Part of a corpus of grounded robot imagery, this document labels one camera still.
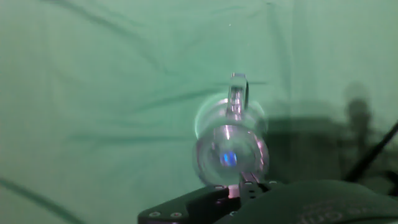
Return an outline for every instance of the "glass mug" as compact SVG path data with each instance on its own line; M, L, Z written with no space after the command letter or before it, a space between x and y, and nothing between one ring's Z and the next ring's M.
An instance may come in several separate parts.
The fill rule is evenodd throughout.
M244 74L232 74L230 82L229 93L210 98L195 118L193 164L206 185L238 184L240 173L265 176L269 167L262 138L267 131L265 112L249 101Z

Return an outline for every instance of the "green fabric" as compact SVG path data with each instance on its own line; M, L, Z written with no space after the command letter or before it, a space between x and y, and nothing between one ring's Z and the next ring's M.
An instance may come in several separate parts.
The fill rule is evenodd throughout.
M0 178L87 224L135 223L202 186L193 119L232 72L270 120L345 127L359 99L382 133L398 114L397 11L396 0L1 1ZM276 124L300 132L269 143L285 179L339 179L342 155L355 157L309 137L345 135L340 125ZM66 223L5 183L0 223Z

